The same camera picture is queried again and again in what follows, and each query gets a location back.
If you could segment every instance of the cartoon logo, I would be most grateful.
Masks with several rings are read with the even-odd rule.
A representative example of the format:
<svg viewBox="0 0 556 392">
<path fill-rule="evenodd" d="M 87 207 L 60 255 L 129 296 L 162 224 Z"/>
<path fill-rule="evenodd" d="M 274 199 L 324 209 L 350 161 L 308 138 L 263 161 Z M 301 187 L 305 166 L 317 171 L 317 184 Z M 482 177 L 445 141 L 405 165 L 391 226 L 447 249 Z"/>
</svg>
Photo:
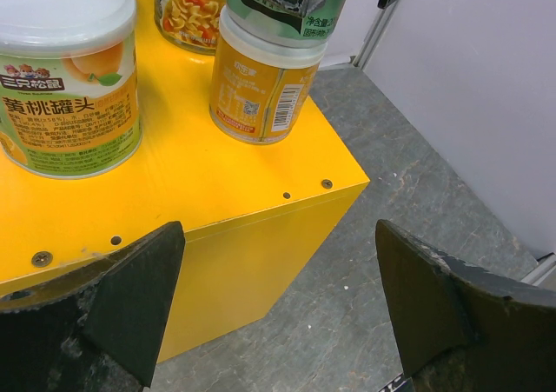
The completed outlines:
<svg viewBox="0 0 556 392">
<path fill-rule="evenodd" d="M 13 66 L 12 64 L 5 64 L 3 68 L 6 69 L 6 72 L 8 72 L 8 75 L 10 75 L 12 77 L 18 77 L 18 76 L 21 75 L 19 70 L 17 70 L 15 68 L 15 66 Z"/>
<path fill-rule="evenodd" d="M 46 79 L 47 77 L 50 77 L 50 72 L 45 68 L 38 68 L 37 70 L 35 70 L 35 77 Z"/>
<path fill-rule="evenodd" d="M 27 77 L 27 78 L 35 77 L 35 71 L 28 64 L 20 64 L 19 71 L 21 72 L 21 76 L 23 77 Z"/>
<path fill-rule="evenodd" d="M 13 65 L 3 67 L 7 75 L 0 75 L 0 84 L 7 90 L 53 91 L 64 90 L 61 77 L 50 77 L 50 71 L 45 68 L 33 69 L 28 64 L 20 64 L 19 70 Z"/>
</svg>

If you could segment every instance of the yellow peach can label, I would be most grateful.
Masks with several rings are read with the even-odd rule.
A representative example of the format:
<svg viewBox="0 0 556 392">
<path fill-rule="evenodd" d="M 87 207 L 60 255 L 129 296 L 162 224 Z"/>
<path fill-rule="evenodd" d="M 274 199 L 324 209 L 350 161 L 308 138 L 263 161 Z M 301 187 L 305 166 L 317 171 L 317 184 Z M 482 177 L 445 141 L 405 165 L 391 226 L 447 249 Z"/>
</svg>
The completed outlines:
<svg viewBox="0 0 556 392">
<path fill-rule="evenodd" d="M 281 69 L 259 63 L 223 37 L 216 50 L 210 115 L 227 134 L 248 143 L 285 138 L 308 96 L 318 64 Z"/>
<path fill-rule="evenodd" d="M 92 176 L 141 141 L 133 35 L 86 56 L 0 55 L 0 144 L 40 175 Z"/>
</svg>

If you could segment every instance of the gray carpet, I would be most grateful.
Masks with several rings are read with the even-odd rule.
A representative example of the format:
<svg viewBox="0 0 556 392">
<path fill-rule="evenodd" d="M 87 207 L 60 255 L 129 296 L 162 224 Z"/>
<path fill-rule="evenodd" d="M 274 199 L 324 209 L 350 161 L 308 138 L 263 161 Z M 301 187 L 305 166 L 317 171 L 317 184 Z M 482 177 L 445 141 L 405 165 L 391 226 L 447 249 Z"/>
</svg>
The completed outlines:
<svg viewBox="0 0 556 392">
<path fill-rule="evenodd" d="M 373 180 L 268 315 L 160 364 L 154 392 L 374 392 L 400 372 L 374 224 L 520 279 L 536 261 L 354 68 L 311 95 Z"/>
</svg>

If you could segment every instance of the yellow box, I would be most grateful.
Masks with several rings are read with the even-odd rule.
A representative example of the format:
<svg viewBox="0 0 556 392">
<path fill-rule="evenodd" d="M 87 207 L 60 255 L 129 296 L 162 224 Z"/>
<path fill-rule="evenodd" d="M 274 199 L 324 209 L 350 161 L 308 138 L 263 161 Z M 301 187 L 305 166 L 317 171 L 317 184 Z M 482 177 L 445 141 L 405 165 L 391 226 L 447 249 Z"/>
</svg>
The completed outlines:
<svg viewBox="0 0 556 392">
<path fill-rule="evenodd" d="M 0 156 L 0 296 L 180 221 L 187 245 L 165 360 L 263 317 L 368 178 L 311 100 L 283 142 L 255 146 L 222 133 L 209 115 L 213 58 L 164 40 L 153 0 L 137 1 L 141 147 L 106 174 L 68 181 Z M 34 267 L 44 250 L 52 263 Z"/>
</svg>

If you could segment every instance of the white plastic lid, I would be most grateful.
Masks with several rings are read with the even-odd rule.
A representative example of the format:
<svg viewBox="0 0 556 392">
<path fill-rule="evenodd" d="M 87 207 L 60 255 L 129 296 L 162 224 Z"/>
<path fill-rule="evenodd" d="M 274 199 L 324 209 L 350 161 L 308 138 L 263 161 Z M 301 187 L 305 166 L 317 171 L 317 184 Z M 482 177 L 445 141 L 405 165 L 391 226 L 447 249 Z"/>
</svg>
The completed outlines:
<svg viewBox="0 0 556 392">
<path fill-rule="evenodd" d="M 82 56 L 135 28 L 136 0 L 0 0 L 0 54 Z"/>
<path fill-rule="evenodd" d="M 306 49 L 280 46 L 253 36 L 229 16 L 224 6 L 220 14 L 220 34 L 226 42 L 243 55 L 269 66 L 282 69 L 302 69 L 315 66 L 324 56 L 327 44 Z"/>
</svg>

